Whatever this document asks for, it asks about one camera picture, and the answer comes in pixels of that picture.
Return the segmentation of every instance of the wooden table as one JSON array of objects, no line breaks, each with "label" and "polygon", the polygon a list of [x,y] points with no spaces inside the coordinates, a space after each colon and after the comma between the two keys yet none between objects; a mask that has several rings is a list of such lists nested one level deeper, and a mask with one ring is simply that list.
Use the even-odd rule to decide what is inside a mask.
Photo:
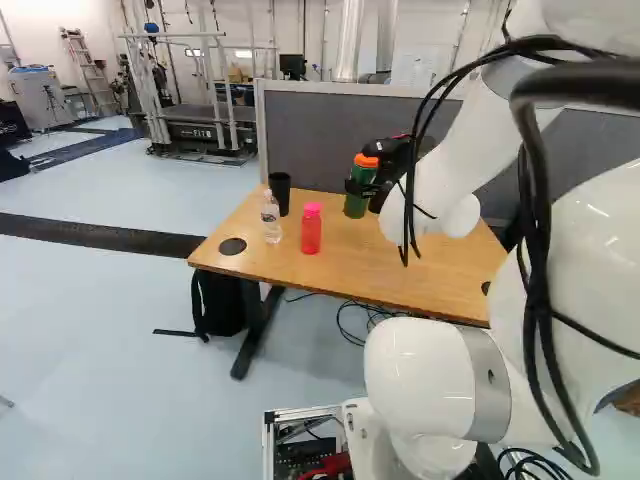
[{"label": "wooden table", "polygon": [[[292,189],[289,215],[281,219],[284,236],[277,245],[266,243],[260,222],[264,189],[256,188],[188,259],[192,267],[251,280],[255,287],[247,291],[247,304],[255,305],[256,295],[260,302],[257,282],[275,286],[261,309],[252,309],[256,318],[232,369],[234,378],[246,375],[284,287],[488,327],[482,284],[492,280],[506,252],[483,221],[462,239],[423,236],[418,242],[422,258],[412,254],[405,268],[397,247],[380,232],[377,215],[348,218],[342,213],[344,196],[338,194]],[[324,205],[322,246],[316,255],[300,251],[306,202]],[[244,239],[247,248],[225,256],[219,245],[232,237]]]}]

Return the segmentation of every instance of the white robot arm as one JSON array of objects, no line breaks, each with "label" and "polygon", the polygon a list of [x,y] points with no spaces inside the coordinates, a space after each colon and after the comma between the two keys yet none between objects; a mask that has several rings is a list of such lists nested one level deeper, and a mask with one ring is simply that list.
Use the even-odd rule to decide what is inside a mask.
[{"label": "white robot arm", "polygon": [[[633,0],[606,5],[599,0],[519,0],[508,27],[516,38],[552,32],[581,45],[637,55],[638,14],[640,5]],[[414,209],[416,235],[444,231],[464,236],[473,229],[479,205],[471,192],[507,167],[521,142],[507,98],[510,87],[531,68],[541,67],[508,60],[485,69],[445,140],[417,164],[414,202],[437,220]],[[539,125],[544,128],[559,112],[538,110]],[[637,352],[636,167],[640,161],[607,172],[554,204],[548,278],[556,310]],[[383,233],[397,244],[403,235],[404,204],[396,186],[380,214]],[[365,347],[368,399],[398,457],[414,475],[425,480],[453,478],[473,458],[477,441],[558,444],[525,376],[525,301],[514,251],[489,291],[490,331],[396,318],[370,334]],[[640,377],[640,362],[559,322],[554,333],[558,364],[583,423],[602,397]],[[561,430],[571,436],[544,361],[540,363],[542,392]]]}]

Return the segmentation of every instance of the pink lid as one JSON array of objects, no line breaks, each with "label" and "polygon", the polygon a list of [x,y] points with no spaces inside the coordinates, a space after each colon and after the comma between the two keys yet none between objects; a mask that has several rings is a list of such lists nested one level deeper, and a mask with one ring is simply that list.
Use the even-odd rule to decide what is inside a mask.
[{"label": "pink lid", "polygon": [[309,202],[304,204],[304,214],[310,217],[320,215],[322,204],[319,202]]}]

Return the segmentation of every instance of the ladder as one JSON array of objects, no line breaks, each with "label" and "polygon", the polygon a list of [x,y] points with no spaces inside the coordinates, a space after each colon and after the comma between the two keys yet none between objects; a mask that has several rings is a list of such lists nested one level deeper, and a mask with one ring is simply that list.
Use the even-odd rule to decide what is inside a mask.
[{"label": "ladder", "polygon": [[98,116],[115,115],[120,106],[104,74],[104,61],[93,60],[84,35],[79,28],[67,30],[60,28],[61,36],[67,41],[69,53],[80,68],[82,78],[89,89],[89,96]]}]

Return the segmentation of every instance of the pink bottle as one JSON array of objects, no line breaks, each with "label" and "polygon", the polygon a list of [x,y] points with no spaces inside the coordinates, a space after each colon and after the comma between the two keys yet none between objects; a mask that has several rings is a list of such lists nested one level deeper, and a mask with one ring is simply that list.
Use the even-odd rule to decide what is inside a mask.
[{"label": "pink bottle", "polygon": [[320,212],[322,204],[317,202],[305,203],[304,215],[302,216],[302,252],[314,255],[320,251],[320,241],[322,239],[322,219]]}]

